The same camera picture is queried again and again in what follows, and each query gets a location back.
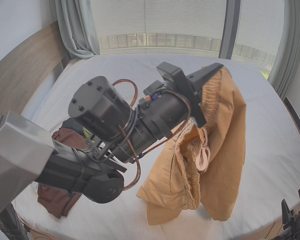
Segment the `gray curtain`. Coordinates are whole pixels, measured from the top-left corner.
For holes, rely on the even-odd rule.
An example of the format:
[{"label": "gray curtain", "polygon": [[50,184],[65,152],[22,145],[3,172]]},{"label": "gray curtain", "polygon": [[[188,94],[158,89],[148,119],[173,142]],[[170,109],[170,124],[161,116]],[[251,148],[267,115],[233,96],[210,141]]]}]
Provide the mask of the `gray curtain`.
[{"label": "gray curtain", "polygon": [[281,42],[268,81],[284,100],[300,60],[300,1],[284,1],[284,25]]},{"label": "gray curtain", "polygon": [[100,55],[90,0],[55,0],[62,41],[71,57]]}]

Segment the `white wall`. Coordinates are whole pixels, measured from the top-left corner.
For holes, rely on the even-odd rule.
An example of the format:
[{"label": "white wall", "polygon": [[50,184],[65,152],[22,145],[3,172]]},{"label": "white wall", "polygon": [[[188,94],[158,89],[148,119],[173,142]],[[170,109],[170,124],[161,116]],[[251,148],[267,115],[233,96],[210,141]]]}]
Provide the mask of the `white wall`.
[{"label": "white wall", "polygon": [[[0,60],[25,39],[52,22],[49,0],[0,0]],[[62,64],[59,63],[45,78],[22,112],[24,117],[32,119],[62,70]]]},{"label": "white wall", "polygon": [[300,118],[300,66],[297,68],[295,78],[286,97]]}]

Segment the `baseboard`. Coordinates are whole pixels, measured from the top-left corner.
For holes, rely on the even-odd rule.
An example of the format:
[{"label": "baseboard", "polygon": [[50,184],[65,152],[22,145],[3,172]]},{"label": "baseboard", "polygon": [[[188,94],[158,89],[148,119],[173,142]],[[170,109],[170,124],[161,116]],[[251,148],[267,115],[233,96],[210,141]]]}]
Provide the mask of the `baseboard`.
[{"label": "baseboard", "polygon": [[299,119],[296,111],[294,110],[293,106],[291,105],[291,103],[289,102],[289,100],[287,98],[285,98],[283,102],[285,103],[287,109],[289,110],[290,114],[292,115],[298,129],[300,129],[300,119]]}]

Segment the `bed frame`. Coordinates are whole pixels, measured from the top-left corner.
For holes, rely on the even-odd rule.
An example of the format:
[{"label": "bed frame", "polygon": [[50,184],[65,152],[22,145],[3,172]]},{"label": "bed frame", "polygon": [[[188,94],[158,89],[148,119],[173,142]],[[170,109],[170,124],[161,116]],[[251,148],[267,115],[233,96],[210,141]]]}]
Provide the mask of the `bed frame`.
[{"label": "bed frame", "polygon": [[0,61],[0,116],[21,114],[44,78],[68,54],[57,21],[33,34]]}]

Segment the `bed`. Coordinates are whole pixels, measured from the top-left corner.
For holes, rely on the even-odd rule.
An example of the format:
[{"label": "bed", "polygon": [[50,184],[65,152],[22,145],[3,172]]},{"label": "bed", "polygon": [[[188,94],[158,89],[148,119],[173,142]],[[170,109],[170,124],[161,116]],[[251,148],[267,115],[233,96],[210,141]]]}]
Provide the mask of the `bed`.
[{"label": "bed", "polygon": [[[61,240],[83,239],[259,239],[275,236],[281,228],[281,201],[296,207],[300,200],[300,135],[286,107],[268,81],[252,64],[226,59],[189,55],[139,54],[106,55],[73,59],[41,103],[33,122],[50,133],[68,118],[74,92],[99,75],[111,83],[121,78],[134,81],[139,90],[161,76],[156,66],[166,61],[190,74],[214,62],[224,64],[247,103],[246,158],[235,207],[226,222],[214,221],[203,206],[182,211],[166,224],[149,226],[146,203],[135,195],[146,179],[162,146],[141,160],[141,179],[136,186],[107,204],[97,204],[81,196],[68,217],[57,219],[37,203],[37,193],[28,186],[13,205],[32,229]],[[116,89],[128,101],[134,91],[130,84]],[[127,164],[125,184],[132,181],[136,166]]]}]

